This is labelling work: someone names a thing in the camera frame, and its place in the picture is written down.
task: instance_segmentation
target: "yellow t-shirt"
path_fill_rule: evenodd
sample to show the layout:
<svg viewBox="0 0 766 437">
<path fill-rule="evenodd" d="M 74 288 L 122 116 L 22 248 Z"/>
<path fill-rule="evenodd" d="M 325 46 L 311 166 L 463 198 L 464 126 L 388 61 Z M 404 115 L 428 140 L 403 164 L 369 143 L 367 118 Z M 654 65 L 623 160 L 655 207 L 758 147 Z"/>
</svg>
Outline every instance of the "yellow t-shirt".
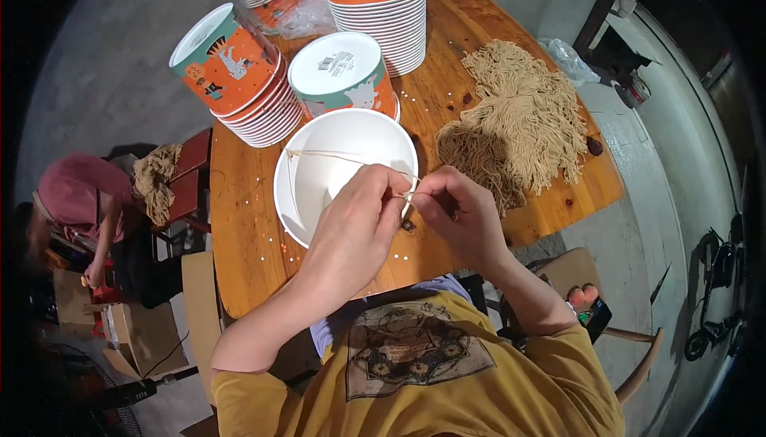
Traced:
<svg viewBox="0 0 766 437">
<path fill-rule="evenodd" d="M 439 291 L 371 309 L 303 397 L 268 373 L 212 382 L 221 436 L 622 435 L 617 396 L 580 326 L 525 354 Z"/>
</svg>

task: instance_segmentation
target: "purple shirt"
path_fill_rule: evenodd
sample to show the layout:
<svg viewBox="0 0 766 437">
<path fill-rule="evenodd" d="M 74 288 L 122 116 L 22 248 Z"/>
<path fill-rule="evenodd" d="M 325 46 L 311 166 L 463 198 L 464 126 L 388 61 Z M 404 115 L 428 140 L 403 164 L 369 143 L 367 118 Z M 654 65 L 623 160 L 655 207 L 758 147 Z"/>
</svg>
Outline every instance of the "purple shirt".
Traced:
<svg viewBox="0 0 766 437">
<path fill-rule="evenodd" d="M 50 165 L 40 178 L 38 195 L 56 224 L 69 226 L 98 240 L 97 190 L 122 203 L 114 242 L 124 237 L 140 219 L 140 206 L 132 194 L 130 177 L 108 161 L 72 153 Z"/>
</svg>

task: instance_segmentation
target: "power cord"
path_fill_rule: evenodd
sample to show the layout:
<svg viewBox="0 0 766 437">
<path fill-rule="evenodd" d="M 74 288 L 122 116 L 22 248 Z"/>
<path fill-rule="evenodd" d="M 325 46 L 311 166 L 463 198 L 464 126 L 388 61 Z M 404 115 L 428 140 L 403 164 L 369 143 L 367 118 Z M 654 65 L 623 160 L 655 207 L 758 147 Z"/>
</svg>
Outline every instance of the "power cord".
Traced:
<svg viewBox="0 0 766 437">
<path fill-rule="evenodd" d="M 178 346 L 180 346 L 180 345 L 183 343 L 183 341 L 186 341 L 186 338 L 187 338 L 187 337 L 189 337 L 189 331 L 186 331 L 186 336 L 184 336 L 184 338 L 183 338 L 183 339 L 181 339 L 181 340 L 178 342 L 178 344 L 176 344 L 176 346 L 175 346 L 175 347 L 173 347 L 173 350 L 171 350 L 171 351 L 170 351 L 170 354 L 168 354 L 167 356 L 165 356 L 165 358 L 163 358 L 162 360 L 160 360 L 160 361 L 159 361 L 157 364 L 154 364 L 154 367 L 152 367 L 151 369 L 149 369 L 149 370 L 146 372 L 146 374 L 144 374 L 144 375 L 143 375 L 143 377 L 141 377 L 141 380 L 144 380 L 144 379 L 146 378 L 146 376 L 148 376 L 149 374 L 151 374 L 151 373 L 152 373 L 152 371 L 153 371 L 154 369 L 156 369 L 156 368 L 157 368 L 157 367 L 158 367 L 160 364 L 162 364 L 162 363 L 163 363 L 163 362 L 165 362 L 167 359 L 169 359 L 169 358 L 170 358 L 170 356 L 171 356 L 171 355 L 173 355 L 173 353 L 174 353 L 174 352 L 176 352 L 176 349 L 178 349 Z"/>
</svg>

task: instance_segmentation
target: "mobile phone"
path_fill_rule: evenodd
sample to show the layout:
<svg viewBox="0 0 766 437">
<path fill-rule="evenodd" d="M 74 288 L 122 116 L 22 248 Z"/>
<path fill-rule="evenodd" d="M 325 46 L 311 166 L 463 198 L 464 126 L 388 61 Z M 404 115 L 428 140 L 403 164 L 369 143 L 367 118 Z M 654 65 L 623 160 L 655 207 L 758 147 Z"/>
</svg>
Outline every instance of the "mobile phone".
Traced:
<svg viewBox="0 0 766 437">
<path fill-rule="evenodd" d="M 590 319 L 584 323 L 585 330 L 588 331 L 590 336 L 590 343 L 596 342 L 604 329 L 609 325 L 609 321 L 612 318 L 612 311 L 609 310 L 609 306 L 600 297 L 593 301 L 593 305 L 590 307 Z"/>
</svg>

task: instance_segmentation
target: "hand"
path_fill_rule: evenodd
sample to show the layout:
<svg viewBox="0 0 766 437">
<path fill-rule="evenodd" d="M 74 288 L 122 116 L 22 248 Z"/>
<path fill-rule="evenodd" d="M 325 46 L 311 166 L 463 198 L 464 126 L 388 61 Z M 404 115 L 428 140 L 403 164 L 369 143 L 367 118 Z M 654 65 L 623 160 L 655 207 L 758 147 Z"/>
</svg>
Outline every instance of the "hand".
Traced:
<svg viewBox="0 0 766 437">
<path fill-rule="evenodd" d="M 492 193 L 456 168 L 443 166 L 423 178 L 412 203 L 453 252 L 488 280 L 501 264 L 514 259 Z"/>
<path fill-rule="evenodd" d="M 378 275 L 406 204 L 394 195 L 411 186 L 398 171 L 365 165 L 322 212 L 296 278 L 320 291 L 317 296 L 332 303 L 330 312 Z"/>
<path fill-rule="evenodd" d="M 104 265 L 101 260 L 93 260 L 88 269 L 85 270 L 85 279 L 88 281 L 88 285 L 91 289 L 99 289 L 103 284 L 104 278 Z"/>
<path fill-rule="evenodd" d="M 69 242 L 76 242 L 77 233 L 69 226 L 63 227 L 63 237 Z"/>
</svg>

